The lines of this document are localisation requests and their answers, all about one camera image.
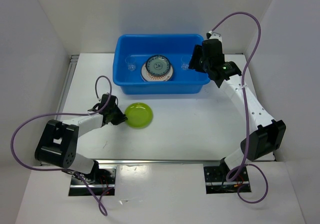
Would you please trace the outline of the aluminium rail frame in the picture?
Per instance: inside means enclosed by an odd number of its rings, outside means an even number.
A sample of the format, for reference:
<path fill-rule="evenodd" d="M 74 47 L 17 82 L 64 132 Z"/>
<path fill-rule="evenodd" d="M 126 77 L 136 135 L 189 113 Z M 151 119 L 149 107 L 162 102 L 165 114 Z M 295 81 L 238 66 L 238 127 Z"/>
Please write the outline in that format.
<path fill-rule="evenodd" d="M 98 76 L 112 75 L 113 54 L 80 54 L 71 67 L 60 110 L 82 113 L 111 92 L 119 107 L 132 103 L 151 107 L 153 119 L 143 129 L 108 124 L 78 140 L 77 152 L 103 163 L 128 165 L 219 162 L 240 146 L 245 121 L 214 82 L 190 95 L 126 95 L 117 85 Z"/>

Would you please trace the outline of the clear plastic cup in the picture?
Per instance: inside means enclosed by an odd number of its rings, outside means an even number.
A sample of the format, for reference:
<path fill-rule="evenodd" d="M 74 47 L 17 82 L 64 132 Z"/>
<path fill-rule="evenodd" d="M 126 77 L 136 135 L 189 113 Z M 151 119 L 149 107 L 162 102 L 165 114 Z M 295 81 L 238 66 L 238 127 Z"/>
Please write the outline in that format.
<path fill-rule="evenodd" d="M 190 55 L 182 56 L 181 57 L 181 68 L 183 70 L 188 70 L 190 61 L 191 61 L 191 56 Z"/>
<path fill-rule="evenodd" d="M 129 71 L 136 70 L 136 58 L 134 56 L 128 56 L 125 59 L 125 63 L 127 64 L 127 68 Z"/>

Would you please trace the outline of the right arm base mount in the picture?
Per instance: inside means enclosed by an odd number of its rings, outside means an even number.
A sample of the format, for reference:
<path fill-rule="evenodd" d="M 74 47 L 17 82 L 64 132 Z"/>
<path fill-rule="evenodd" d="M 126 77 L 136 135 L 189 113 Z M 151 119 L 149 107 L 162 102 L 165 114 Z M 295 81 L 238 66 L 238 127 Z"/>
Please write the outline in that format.
<path fill-rule="evenodd" d="M 227 182 L 225 174 L 218 166 L 204 166 L 204 180 L 207 194 L 251 192 L 247 168 L 244 167 L 240 175 L 232 182 Z"/>

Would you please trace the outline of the orange sunburst plate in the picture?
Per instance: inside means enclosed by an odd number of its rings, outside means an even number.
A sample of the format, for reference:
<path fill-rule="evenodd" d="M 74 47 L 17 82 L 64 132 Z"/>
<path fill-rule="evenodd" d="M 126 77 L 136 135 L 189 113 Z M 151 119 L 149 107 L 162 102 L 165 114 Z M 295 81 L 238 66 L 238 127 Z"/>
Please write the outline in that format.
<path fill-rule="evenodd" d="M 169 81 L 173 75 L 174 75 L 174 71 L 173 71 L 173 67 L 171 66 L 169 71 L 161 76 L 155 76 L 150 74 L 147 69 L 146 69 L 146 63 L 144 63 L 141 67 L 141 77 L 144 81 L 146 82 L 165 82 L 165 81 Z"/>

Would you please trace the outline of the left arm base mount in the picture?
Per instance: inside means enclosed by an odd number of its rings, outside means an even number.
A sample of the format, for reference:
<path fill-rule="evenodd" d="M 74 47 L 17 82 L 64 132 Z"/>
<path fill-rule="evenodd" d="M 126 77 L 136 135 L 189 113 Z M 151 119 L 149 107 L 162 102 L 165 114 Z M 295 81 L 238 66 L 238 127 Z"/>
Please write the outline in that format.
<path fill-rule="evenodd" d="M 116 183 L 116 166 L 107 166 L 102 168 L 102 174 L 100 174 L 95 180 L 89 179 L 87 176 L 81 174 L 81 177 L 85 180 L 87 185 L 97 196 L 100 196 L 107 190 L 107 196 L 113 196 L 115 194 Z M 90 196 L 91 193 L 87 189 L 84 182 L 77 176 L 72 176 L 68 191 L 68 196 Z"/>

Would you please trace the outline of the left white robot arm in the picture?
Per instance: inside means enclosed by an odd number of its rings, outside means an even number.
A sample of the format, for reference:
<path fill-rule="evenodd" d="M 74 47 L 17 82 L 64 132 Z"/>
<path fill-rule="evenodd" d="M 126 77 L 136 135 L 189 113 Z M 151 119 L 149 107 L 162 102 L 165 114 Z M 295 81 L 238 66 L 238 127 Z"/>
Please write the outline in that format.
<path fill-rule="evenodd" d="M 103 94 L 100 103 L 89 109 L 89 114 L 65 121 L 50 120 L 36 147 L 35 159 L 64 169 L 78 172 L 90 184 L 96 183 L 106 172 L 96 160 L 76 152 L 78 139 L 108 123 L 119 125 L 127 120 L 118 107 L 114 95 Z"/>

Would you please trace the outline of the small teal patterned plate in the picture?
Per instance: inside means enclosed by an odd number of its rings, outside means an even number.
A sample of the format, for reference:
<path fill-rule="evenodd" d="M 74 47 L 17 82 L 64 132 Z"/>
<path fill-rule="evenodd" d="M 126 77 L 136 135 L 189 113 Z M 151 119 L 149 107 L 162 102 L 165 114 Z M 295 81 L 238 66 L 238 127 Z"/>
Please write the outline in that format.
<path fill-rule="evenodd" d="M 162 55 L 153 55 L 145 64 L 146 70 L 155 76 L 165 75 L 171 68 L 168 58 Z"/>

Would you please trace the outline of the blue plastic bin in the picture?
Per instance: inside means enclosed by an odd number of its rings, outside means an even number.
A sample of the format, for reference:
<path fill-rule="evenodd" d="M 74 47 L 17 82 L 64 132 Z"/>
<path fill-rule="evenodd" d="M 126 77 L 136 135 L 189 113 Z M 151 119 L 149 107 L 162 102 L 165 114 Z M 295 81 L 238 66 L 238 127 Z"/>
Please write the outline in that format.
<path fill-rule="evenodd" d="M 122 35 L 117 41 L 113 61 L 113 82 L 127 95 L 195 94 L 210 82 L 207 74 L 181 68 L 181 57 L 192 55 L 203 37 L 198 34 Z M 168 58 L 174 73 L 169 81 L 146 82 L 142 65 L 153 55 Z M 136 70 L 129 71 L 125 59 L 134 56 Z"/>

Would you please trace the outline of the green plastic plate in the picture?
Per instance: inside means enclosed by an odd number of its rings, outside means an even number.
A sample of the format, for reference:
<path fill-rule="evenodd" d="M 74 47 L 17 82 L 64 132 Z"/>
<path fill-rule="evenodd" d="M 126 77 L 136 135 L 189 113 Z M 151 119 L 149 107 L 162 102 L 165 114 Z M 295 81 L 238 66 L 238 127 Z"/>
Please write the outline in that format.
<path fill-rule="evenodd" d="M 149 105 L 141 102 L 132 103 L 126 109 L 126 124 L 135 129 L 146 128 L 153 120 L 153 111 Z"/>

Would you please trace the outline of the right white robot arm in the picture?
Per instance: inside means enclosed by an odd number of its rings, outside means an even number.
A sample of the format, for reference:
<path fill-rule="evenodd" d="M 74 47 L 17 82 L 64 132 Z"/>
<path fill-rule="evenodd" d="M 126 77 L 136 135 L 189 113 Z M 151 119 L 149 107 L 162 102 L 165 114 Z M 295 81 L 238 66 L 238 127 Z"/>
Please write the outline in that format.
<path fill-rule="evenodd" d="M 244 81 L 244 71 L 235 62 L 225 61 L 220 40 L 208 39 L 201 45 L 195 45 L 189 69 L 206 73 L 246 120 L 246 137 L 240 148 L 220 162 L 222 179 L 233 179 L 237 167 L 279 149 L 286 131 L 285 123 L 275 120 L 260 104 Z"/>

